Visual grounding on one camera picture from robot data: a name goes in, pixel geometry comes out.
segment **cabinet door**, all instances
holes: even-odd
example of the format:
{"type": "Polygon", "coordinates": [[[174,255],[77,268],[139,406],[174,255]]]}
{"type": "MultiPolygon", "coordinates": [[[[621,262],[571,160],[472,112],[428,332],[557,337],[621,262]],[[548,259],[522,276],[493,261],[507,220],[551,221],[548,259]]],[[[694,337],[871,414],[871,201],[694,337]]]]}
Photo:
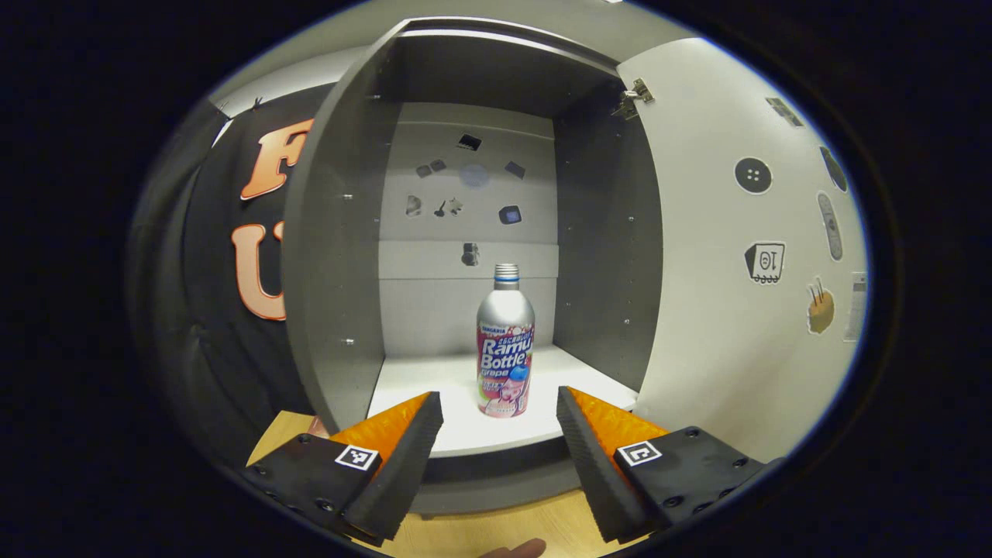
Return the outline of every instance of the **cabinet door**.
{"type": "Polygon", "coordinates": [[[287,330],[307,397],[330,432],[364,420],[384,357],[378,216],[401,106],[390,54],[407,23],[331,90],[287,192],[287,330]]]}
{"type": "Polygon", "coordinates": [[[635,412],[778,457],[826,410],[854,354],[852,273],[867,265],[855,201],[831,180],[812,123],[709,41],[668,43],[618,71],[655,98],[635,103],[664,212],[658,326],[635,412]],[[820,193],[839,225],[839,259],[820,193]],[[834,317],[816,333],[809,286],[819,284],[834,317]]]}

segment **round button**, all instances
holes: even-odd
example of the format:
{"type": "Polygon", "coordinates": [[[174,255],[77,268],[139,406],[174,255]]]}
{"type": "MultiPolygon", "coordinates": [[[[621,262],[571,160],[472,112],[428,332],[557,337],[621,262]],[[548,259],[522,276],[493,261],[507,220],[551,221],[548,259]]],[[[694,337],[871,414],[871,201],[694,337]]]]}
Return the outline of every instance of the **round button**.
{"type": "Polygon", "coordinates": [[[737,184],[751,194],[762,194],[772,186],[772,171],[763,161],[748,157],[741,159],[734,169],[737,184]]]}

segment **orange letter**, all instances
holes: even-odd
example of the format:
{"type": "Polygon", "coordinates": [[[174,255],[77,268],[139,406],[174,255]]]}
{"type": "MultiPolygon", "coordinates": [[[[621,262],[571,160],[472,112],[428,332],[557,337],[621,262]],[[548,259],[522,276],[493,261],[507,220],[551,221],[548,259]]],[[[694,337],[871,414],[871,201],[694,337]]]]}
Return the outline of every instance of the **orange letter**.
{"type": "MultiPolygon", "coordinates": [[[[283,240],[283,226],[276,224],[276,238],[283,240]]],[[[258,245],[265,238],[265,227],[261,224],[245,224],[234,229],[231,242],[234,243],[234,269],[238,279],[238,293],[241,302],[255,316],[266,320],[286,319],[283,293],[272,296],[262,288],[261,271],[258,265],[258,245]]]]}
{"type": "Polygon", "coordinates": [[[313,119],[304,120],[298,124],[281,128],[274,132],[269,132],[258,140],[262,146],[258,159],[255,160],[255,169],[251,172],[251,181],[241,189],[241,199],[251,200],[263,194],[268,194],[278,190],[286,183],[286,175],[279,172],[279,168],[286,159],[286,165],[292,167],[300,159],[300,152],[304,149],[304,142],[307,141],[307,132],[313,125],[313,119]]]}

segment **wooden surface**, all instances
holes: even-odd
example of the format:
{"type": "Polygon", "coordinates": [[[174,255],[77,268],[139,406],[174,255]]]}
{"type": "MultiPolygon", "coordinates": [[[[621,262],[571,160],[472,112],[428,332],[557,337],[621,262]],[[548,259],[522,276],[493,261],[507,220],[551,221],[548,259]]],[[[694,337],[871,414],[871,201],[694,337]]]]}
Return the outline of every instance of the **wooden surface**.
{"type": "MultiPolygon", "coordinates": [[[[310,427],[313,417],[283,411],[259,440],[248,464],[265,457],[310,427]]],[[[602,556],[636,544],[604,543],[582,490],[485,513],[438,515],[423,519],[410,513],[394,540],[381,548],[358,542],[397,558],[478,558],[490,550],[514,548],[531,538],[548,543],[542,558],[602,556]]]]}

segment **sticker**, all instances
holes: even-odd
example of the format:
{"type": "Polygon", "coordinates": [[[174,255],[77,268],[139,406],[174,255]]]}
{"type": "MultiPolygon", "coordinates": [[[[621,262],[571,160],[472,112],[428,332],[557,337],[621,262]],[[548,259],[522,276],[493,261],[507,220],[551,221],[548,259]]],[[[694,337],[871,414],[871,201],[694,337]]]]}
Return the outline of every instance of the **sticker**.
{"type": "Polygon", "coordinates": [[[480,140],[475,136],[464,134],[461,136],[461,139],[458,140],[457,147],[460,147],[461,149],[468,149],[471,151],[478,151],[480,145],[482,145],[482,140],[480,140]]]}
{"type": "Polygon", "coordinates": [[[786,119],[786,122],[789,122],[797,128],[803,126],[803,123],[799,120],[793,110],[788,108],[779,97],[765,97],[765,100],[768,101],[768,104],[772,105],[772,108],[779,113],[779,116],[786,119]]]}
{"type": "Polygon", "coordinates": [[[786,263],[784,242],[755,242],[744,252],[747,273],[755,283],[772,285],[782,278],[782,267],[786,263]]]}
{"type": "Polygon", "coordinates": [[[648,463],[662,456],[662,452],[659,452],[658,448],[654,447],[648,441],[617,448],[617,450],[620,451],[620,455],[623,456],[624,461],[630,464],[631,467],[648,463]]]}
{"type": "Polygon", "coordinates": [[[807,325],[811,334],[820,335],[833,323],[833,294],[823,288],[819,277],[814,278],[813,284],[808,287],[812,302],[806,311],[807,325]]]}
{"type": "Polygon", "coordinates": [[[499,210],[499,221],[503,224],[513,224],[524,220],[517,206],[506,206],[499,210]]]}
{"type": "Polygon", "coordinates": [[[764,194],[772,187],[772,171],[760,159],[745,157],[734,167],[734,178],[751,194],[764,194]]]}
{"type": "Polygon", "coordinates": [[[413,218],[421,214],[421,199],[416,196],[407,196],[407,217],[413,218]]]}
{"type": "Polygon", "coordinates": [[[816,195],[816,203],[819,205],[820,214],[823,215],[823,227],[826,229],[826,245],[830,249],[830,257],[833,261],[840,261],[844,255],[844,247],[840,243],[840,226],[833,213],[833,204],[824,192],[816,195]]]}
{"type": "Polygon", "coordinates": [[[851,311],[847,315],[847,329],[844,330],[846,343],[855,343],[861,338],[861,330],[865,324],[865,306],[868,304],[868,273],[851,273],[851,283],[851,311]]]}
{"type": "Polygon", "coordinates": [[[844,177],[844,171],[840,169],[840,164],[833,158],[830,150],[820,146],[819,154],[823,156],[823,163],[826,164],[826,172],[830,175],[833,185],[837,186],[842,192],[847,192],[847,178],[844,177]]]}
{"type": "Polygon", "coordinates": [[[461,263],[479,265],[479,245],[475,242],[465,242],[461,246],[461,263]]]}
{"type": "Polygon", "coordinates": [[[457,215],[464,205],[458,201],[458,198],[451,198],[447,201],[447,211],[452,215],[457,215]]]}
{"type": "Polygon", "coordinates": [[[476,387],[479,410],[491,417],[515,417],[527,410],[534,357],[534,324],[497,326],[479,322],[476,387]]]}
{"type": "Polygon", "coordinates": [[[514,163],[513,161],[510,161],[509,163],[507,163],[505,169],[511,175],[517,177],[520,180],[524,180],[524,173],[527,172],[526,169],[524,169],[520,165],[514,163]]]}
{"type": "Polygon", "coordinates": [[[344,467],[357,469],[358,471],[368,471],[377,455],[379,455],[379,452],[375,450],[366,450],[358,446],[348,446],[344,448],[344,451],[341,452],[341,455],[337,456],[334,462],[340,463],[344,467]]]}
{"type": "Polygon", "coordinates": [[[482,188],[489,184],[489,172],[482,165],[472,163],[465,165],[458,171],[461,183],[471,188],[482,188]]]}

